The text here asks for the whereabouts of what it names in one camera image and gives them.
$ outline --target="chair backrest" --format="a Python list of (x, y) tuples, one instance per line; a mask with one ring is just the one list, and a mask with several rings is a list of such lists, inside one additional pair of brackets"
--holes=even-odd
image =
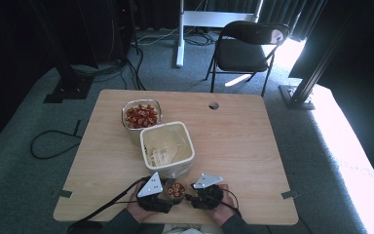
[(219, 35), (233, 37), (254, 45), (281, 45), (289, 36), (289, 28), (281, 23), (257, 23), (252, 21), (232, 21), (224, 26)]

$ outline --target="white bracket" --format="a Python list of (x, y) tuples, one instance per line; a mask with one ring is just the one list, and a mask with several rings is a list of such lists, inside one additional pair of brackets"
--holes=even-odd
[(154, 173), (144, 184), (144, 187), (141, 188), (141, 191), (138, 192), (137, 196), (141, 198), (161, 192), (163, 192), (163, 186), (161, 185), (159, 174)]
[(199, 180), (195, 184), (193, 184), (193, 187), (196, 189), (207, 188), (220, 181), (223, 181), (222, 176), (202, 174)]

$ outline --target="person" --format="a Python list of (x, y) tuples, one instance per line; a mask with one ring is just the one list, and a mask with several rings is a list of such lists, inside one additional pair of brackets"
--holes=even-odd
[[(136, 201), (136, 191), (139, 190), (143, 182), (140, 182), (134, 192), (131, 194), (131, 201)], [(229, 186), (227, 184), (220, 184), (219, 187), (223, 190), (222, 202), (234, 207), (233, 199), (229, 195)], [(254, 231), (248, 226), (248, 224), (236, 214), (231, 208), (219, 205), (216, 208), (206, 211), (210, 215), (215, 223), (217, 223), (224, 234), (233, 233), (252, 233)], [(145, 231), (145, 227), (142, 227), (142, 222), (151, 215), (155, 215), (156, 212), (145, 211), (138, 206), (138, 203), (129, 203), (126, 208), (122, 209), (113, 219), (105, 224), (99, 233), (117, 233), (117, 234), (134, 234), (139, 233), (141, 229), (145, 233), (162, 233), (163, 225), (150, 225), (149, 228), (155, 227), (156, 230)], [(185, 232), (185, 233), (202, 233), (202, 232)]]

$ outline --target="sleeve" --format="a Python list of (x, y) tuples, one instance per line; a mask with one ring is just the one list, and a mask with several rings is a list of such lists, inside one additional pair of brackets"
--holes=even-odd
[(123, 209), (102, 228), (99, 234), (133, 234), (140, 226), (130, 212)]
[(237, 214), (227, 219), (227, 221), (221, 225), (221, 229), (224, 234), (255, 234), (255, 231), (251, 230), (250, 226)]

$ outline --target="person's hand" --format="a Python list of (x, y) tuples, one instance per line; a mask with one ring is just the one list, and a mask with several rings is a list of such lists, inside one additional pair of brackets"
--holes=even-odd
[[(229, 196), (229, 192), (227, 191), (229, 190), (229, 186), (227, 184), (219, 184), (218, 186), (223, 190), (223, 200), (221, 201), (235, 207), (233, 199)], [(235, 211), (223, 204), (219, 204), (216, 208), (207, 211), (207, 213), (221, 226), (227, 219), (235, 214)]]
[[(134, 192), (131, 194), (130, 201), (137, 201), (136, 194), (139, 190), (139, 188), (145, 183), (145, 181), (140, 182)], [(145, 218), (155, 215), (157, 212), (148, 212), (142, 209), (141, 207), (138, 206), (137, 202), (132, 202), (127, 205), (127, 210), (132, 214), (132, 216), (135, 218), (135, 220), (138, 221), (138, 223), (141, 223), (144, 221)]]

